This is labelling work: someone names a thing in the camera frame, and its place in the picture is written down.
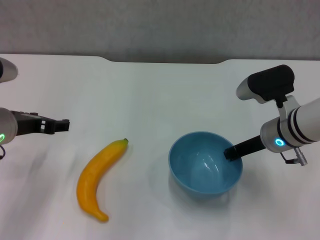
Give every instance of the banana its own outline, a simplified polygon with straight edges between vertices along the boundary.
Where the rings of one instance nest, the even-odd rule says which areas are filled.
[[[104,173],[125,153],[128,140],[118,140],[110,143],[95,155],[83,169],[76,187],[76,197],[80,208],[101,222],[107,222],[109,217],[99,209],[96,192]]]

